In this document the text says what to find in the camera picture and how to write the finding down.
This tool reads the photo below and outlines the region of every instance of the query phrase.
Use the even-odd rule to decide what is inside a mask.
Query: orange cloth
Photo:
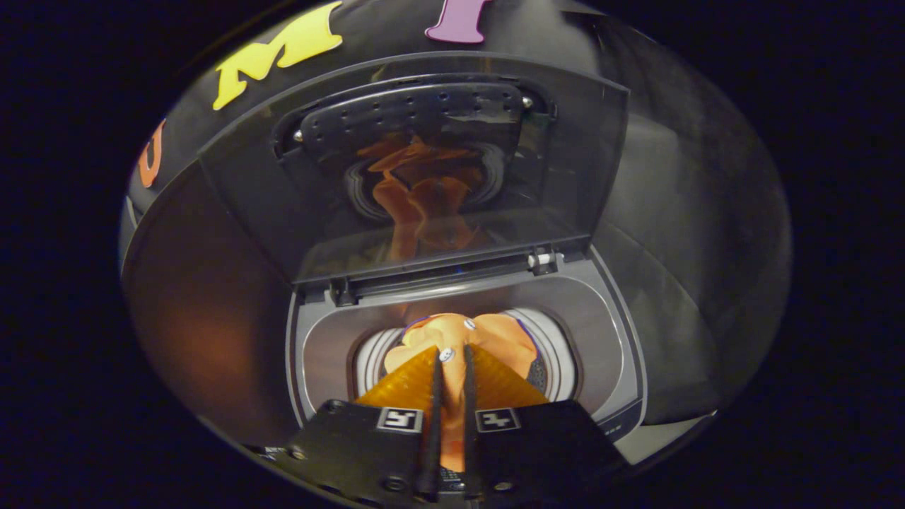
[[[459,208],[468,193],[483,181],[481,171],[462,166],[447,168],[442,175],[432,163],[473,158],[477,156],[475,152],[434,147],[417,136],[406,143],[401,133],[391,133],[357,154],[379,158],[367,170],[384,175],[373,195],[393,218],[391,261],[414,258],[419,240],[437,250],[462,249],[474,240],[476,232],[459,215]]]
[[[425,350],[433,350],[433,347],[440,349],[441,352],[446,349],[452,350],[453,356],[443,363],[440,464],[456,472],[464,469],[462,441],[465,419],[466,344],[480,348],[481,353],[475,356],[476,368],[480,356],[486,352],[495,359],[481,359],[482,366],[491,366],[493,361],[497,360],[497,364],[506,366],[507,370],[513,372],[512,375],[518,375],[521,380],[528,376],[531,362],[538,356],[531,338],[510,316],[483,314],[471,320],[460,314],[445,313],[412,324],[405,332],[402,345],[389,351],[384,361],[386,372],[393,373]],[[504,384],[509,384],[511,375],[507,378],[507,375],[482,377],[476,374],[476,379],[476,382],[482,385],[482,391],[493,391],[495,389],[493,385],[501,380]],[[543,395],[538,393],[537,396],[539,398],[528,398],[525,401],[530,404],[546,402]]]

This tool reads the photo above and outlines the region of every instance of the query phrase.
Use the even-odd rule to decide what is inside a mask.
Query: screw
[[[388,477],[384,481],[384,489],[386,491],[401,492],[405,489],[405,481],[399,477]]]

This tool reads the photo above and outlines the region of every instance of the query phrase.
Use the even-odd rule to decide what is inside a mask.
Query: washing machine
[[[638,473],[743,390],[785,306],[767,149],[688,64],[578,2],[320,5],[148,131],[119,242],[138,338],[263,463],[378,386],[413,323],[496,314],[534,345],[525,381]]]

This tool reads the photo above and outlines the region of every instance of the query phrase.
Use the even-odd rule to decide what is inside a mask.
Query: lid hinge
[[[347,277],[330,280],[330,298],[340,308],[358,304],[358,297],[352,292]]]
[[[531,248],[528,268],[534,275],[551,274],[558,271],[557,252],[553,245],[539,245]]]

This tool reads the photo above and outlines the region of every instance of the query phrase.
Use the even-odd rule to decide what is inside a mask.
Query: orange letter
[[[163,138],[164,124],[166,123],[167,119],[160,122],[160,125],[157,126],[157,130],[154,131],[154,136],[151,137],[151,141],[145,145],[145,149],[141,151],[141,157],[138,158],[138,174],[141,176],[141,184],[144,187],[151,187],[151,184],[154,183],[154,179],[157,177],[157,173],[160,170],[160,156],[163,153],[161,139]],[[154,144],[154,162],[151,163],[151,167],[149,168],[148,149],[150,149],[151,143]]]

